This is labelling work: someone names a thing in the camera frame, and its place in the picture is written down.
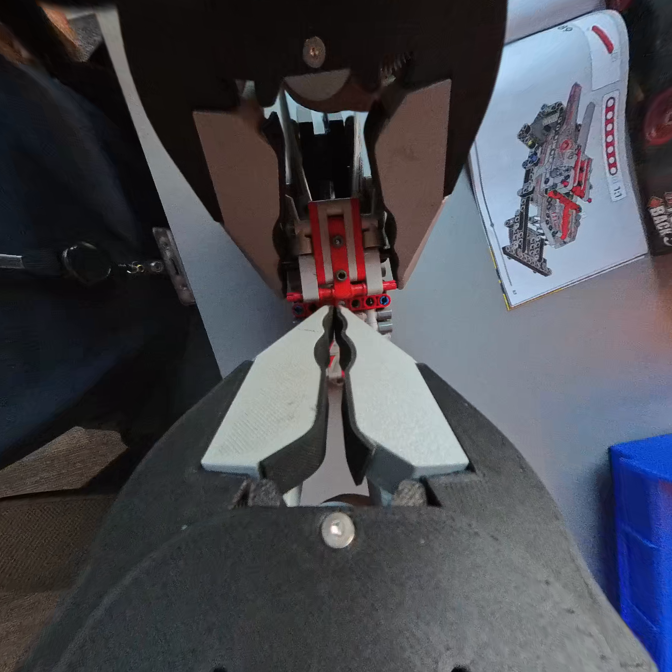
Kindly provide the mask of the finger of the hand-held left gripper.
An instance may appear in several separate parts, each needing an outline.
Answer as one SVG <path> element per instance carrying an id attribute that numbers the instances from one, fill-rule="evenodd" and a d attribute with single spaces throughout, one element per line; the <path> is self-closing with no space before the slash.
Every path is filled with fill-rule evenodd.
<path id="1" fill-rule="evenodd" d="M 449 107 L 452 81 L 415 89 L 385 88 L 386 114 L 374 143 L 382 200 L 396 224 L 392 249 L 397 286 L 408 283 L 446 201 Z"/>
<path id="2" fill-rule="evenodd" d="M 223 227 L 271 290 L 281 295 L 273 229 L 280 217 L 278 155 L 262 131 L 261 107 L 194 111 L 193 120 Z"/>

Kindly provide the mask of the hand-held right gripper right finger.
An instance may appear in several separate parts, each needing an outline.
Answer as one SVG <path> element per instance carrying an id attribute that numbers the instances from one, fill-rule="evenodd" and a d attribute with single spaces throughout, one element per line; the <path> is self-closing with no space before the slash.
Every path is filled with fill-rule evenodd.
<path id="1" fill-rule="evenodd" d="M 411 356 L 344 307 L 335 309 L 335 340 L 346 460 L 374 504 L 390 506 L 406 482 L 468 472 L 470 460 Z"/>

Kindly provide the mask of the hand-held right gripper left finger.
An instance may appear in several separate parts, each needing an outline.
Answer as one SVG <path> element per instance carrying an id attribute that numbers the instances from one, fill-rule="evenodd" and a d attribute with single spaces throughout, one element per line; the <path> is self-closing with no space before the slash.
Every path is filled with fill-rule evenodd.
<path id="1" fill-rule="evenodd" d="M 300 489 L 326 451 L 333 308 L 323 307 L 251 363 L 206 449 L 205 470 Z"/>

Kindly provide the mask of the grey and red lego truck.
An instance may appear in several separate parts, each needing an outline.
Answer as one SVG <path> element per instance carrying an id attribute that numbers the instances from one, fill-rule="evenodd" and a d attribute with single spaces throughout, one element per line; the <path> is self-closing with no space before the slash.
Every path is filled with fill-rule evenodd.
<path id="1" fill-rule="evenodd" d="M 265 110 L 267 118 L 271 113 L 277 114 L 284 135 L 286 186 L 278 236 L 284 245 L 282 289 L 291 309 L 295 300 L 391 297 L 397 282 L 388 214 L 368 161 L 366 113 L 317 112 L 299 104 L 287 88 Z M 391 304 L 354 314 L 391 339 Z M 295 324 L 310 317 L 292 316 Z"/>

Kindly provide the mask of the red lego beam with holes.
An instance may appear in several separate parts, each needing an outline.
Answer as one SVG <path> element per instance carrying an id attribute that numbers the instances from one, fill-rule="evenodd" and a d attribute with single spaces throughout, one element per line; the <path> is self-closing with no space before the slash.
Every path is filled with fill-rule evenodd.
<path id="1" fill-rule="evenodd" d="M 349 298 L 347 300 L 325 300 L 304 302 L 295 300 L 291 302 L 292 313 L 297 319 L 305 319 L 324 306 L 342 306 L 351 312 L 361 313 L 367 310 L 387 309 L 391 304 L 391 297 L 387 293 Z"/>

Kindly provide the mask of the open lego instruction booklet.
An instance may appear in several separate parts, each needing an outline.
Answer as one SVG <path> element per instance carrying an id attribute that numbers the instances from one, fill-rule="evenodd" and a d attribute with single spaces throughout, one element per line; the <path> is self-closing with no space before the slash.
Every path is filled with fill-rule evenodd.
<path id="1" fill-rule="evenodd" d="M 469 170 L 508 308 L 649 252 L 628 75 L 626 24 L 611 10 L 504 47 Z"/>

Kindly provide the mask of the black lego set box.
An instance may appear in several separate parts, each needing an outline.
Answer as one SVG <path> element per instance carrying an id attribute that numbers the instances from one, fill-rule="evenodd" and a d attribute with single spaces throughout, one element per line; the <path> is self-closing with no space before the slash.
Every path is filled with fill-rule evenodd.
<path id="1" fill-rule="evenodd" d="M 653 256 L 671 254 L 671 2 L 607 1 L 626 24 L 626 116 Z"/>

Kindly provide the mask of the grey badge holder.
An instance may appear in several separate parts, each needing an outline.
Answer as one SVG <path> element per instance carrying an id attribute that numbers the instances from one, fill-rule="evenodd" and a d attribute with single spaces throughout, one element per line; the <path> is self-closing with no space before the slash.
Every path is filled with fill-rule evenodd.
<path id="1" fill-rule="evenodd" d="M 163 269 L 169 276 L 180 303 L 194 306 L 196 299 L 171 229 L 153 227 L 152 233 L 161 255 Z"/>

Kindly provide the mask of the blue plastic bin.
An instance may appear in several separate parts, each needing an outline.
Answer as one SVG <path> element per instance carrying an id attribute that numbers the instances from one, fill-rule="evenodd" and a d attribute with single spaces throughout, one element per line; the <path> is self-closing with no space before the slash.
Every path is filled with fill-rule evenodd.
<path id="1" fill-rule="evenodd" d="M 671 670 L 671 434 L 609 449 L 619 610 L 660 671 Z"/>

